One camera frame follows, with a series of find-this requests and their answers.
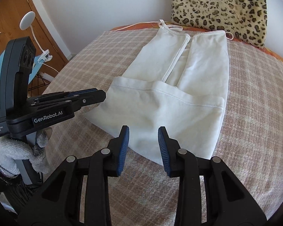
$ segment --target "drawstring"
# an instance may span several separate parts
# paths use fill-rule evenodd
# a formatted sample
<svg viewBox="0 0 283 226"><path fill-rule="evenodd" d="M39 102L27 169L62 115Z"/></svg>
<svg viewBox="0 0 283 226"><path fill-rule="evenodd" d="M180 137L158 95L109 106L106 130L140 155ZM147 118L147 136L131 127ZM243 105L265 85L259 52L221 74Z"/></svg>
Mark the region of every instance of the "drawstring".
<svg viewBox="0 0 283 226"><path fill-rule="evenodd" d="M226 37L228 40L233 40L234 39L234 35L232 34L232 33L230 33L231 35L232 35L232 38L228 38L228 37Z"/></svg>
<svg viewBox="0 0 283 226"><path fill-rule="evenodd" d="M157 23L157 21L151 21L151 22L139 22L139 23L136 23L136 24L133 24L133 25L128 25L126 27L123 27L123 28L120 28L120 29L117 29L117 30L112 30L112 31L120 31L120 30L124 30L124 29L127 29L129 27L132 27L132 26L135 26L135 25L138 25L138 24L150 24L150 23Z"/></svg>
<svg viewBox="0 0 283 226"><path fill-rule="evenodd" d="M163 25L165 25L166 27L168 27L170 30L173 30L173 31L183 31L183 28L182 26L180 25L166 25L165 22L160 19L158 22L157 22L159 28L161 28Z"/></svg>

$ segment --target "white clip lamp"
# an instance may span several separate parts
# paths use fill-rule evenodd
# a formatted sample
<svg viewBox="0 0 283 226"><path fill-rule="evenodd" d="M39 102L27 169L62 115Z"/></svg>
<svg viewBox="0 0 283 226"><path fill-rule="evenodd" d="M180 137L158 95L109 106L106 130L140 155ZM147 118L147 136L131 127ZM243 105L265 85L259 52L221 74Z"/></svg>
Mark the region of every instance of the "white clip lamp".
<svg viewBox="0 0 283 226"><path fill-rule="evenodd" d="M33 11L30 11L28 12L27 14L25 14L23 16L23 18L21 19L21 22L20 22L20 29L21 30L26 30L28 27L31 28L31 31L32 31L32 35L33 35L33 38L35 39L36 43L38 44L39 48L41 49L42 51L42 54L41 56L39 57L38 59L38 63L41 62L41 60L44 60L44 62L46 61L50 61L52 59L52 55L49 55L49 50L47 49L46 51L44 51L39 42L37 41L37 38L35 37L35 33L33 32L33 29L32 29L32 22L33 20L35 19L35 13Z"/></svg>

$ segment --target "plaid blanket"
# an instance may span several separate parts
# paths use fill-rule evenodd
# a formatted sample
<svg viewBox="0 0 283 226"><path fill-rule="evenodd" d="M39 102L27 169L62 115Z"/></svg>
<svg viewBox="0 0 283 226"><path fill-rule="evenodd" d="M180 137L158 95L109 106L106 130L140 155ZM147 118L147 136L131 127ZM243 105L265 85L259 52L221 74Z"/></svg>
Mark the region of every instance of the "plaid blanket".
<svg viewBox="0 0 283 226"><path fill-rule="evenodd" d="M45 93L94 87L107 91L156 33L104 32L64 67ZM228 40L228 53L228 101L213 155L223 159L269 218L283 201L283 63L236 41ZM69 155L82 158L107 146L112 137L83 117L94 107L83 107L74 118L53 126L46 148L53 168ZM162 166L128 149L122 175L109 178L112 225L173 225L178 185L179 179L168 178ZM204 190L202 201L205 221Z"/></svg>

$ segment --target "wooden wardrobe door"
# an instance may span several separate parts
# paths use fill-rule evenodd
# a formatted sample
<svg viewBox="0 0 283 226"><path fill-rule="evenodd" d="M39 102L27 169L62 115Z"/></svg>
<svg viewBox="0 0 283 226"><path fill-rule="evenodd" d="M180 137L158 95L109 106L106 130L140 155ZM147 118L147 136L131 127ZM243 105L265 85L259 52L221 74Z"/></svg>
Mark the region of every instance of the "wooden wardrobe door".
<svg viewBox="0 0 283 226"><path fill-rule="evenodd" d="M30 36L37 49L36 55L41 54L41 50L33 38L31 29L28 28L22 31L19 28L22 17L29 11L31 11L31 8L27 0L0 0L0 55L5 50L5 47L10 40L24 36ZM53 59L46 62L46 64L55 68L57 71L60 71L64 67L65 62L57 53L36 19L33 21L32 27L42 49L49 49L50 54L53 56ZM40 71L53 77L57 75L55 70L45 65L41 67Z"/></svg>

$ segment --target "black wire rack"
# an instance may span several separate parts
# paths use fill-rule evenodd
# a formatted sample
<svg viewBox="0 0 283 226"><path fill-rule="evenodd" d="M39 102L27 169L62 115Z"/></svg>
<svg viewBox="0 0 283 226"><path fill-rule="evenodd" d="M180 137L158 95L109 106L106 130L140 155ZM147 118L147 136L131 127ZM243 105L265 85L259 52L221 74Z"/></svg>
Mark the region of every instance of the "black wire rack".
<svg viewBox="0 0 283 226"><path fill-rule="evenodd" d="M37 86L34 86L34 79L37 79ZM27 92L30 93L30 96L32 96L32 91L37 89L37 95L43 94L43 92L40 91L41 87L48 86L50 84L49 81L44 80L39 73L36 74L32 82L28 85L28 90Z"/></svg>

